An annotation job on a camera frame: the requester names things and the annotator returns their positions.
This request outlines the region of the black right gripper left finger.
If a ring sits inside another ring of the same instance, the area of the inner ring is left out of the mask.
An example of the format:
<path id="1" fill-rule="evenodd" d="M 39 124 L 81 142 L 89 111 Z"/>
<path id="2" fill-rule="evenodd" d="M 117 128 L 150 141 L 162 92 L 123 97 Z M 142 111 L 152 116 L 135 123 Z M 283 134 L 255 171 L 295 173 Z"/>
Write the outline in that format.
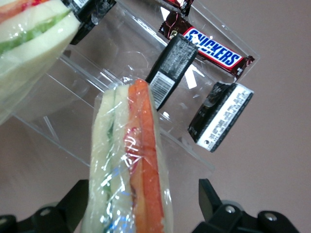
<path id="1" fill-rule="evenodd" d="M 55 205 L 37 210 L 19 222 L 20 233 L 72 233 L 83 218 L 88 201 L 88 180 L 79 180 Z"/>

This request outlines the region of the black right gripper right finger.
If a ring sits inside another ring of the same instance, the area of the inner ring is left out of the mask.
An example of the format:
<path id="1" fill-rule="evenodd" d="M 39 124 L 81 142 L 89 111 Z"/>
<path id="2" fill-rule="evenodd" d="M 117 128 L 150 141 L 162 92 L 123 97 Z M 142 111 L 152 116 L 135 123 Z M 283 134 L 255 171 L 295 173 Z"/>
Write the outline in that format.
<path id="1" fill-rule="evenodd" d="M 199 179 L 199 206 L 204 217 L 194 233 L 240 233 L 242 211 L 224 204 L 208 179 Z"/>

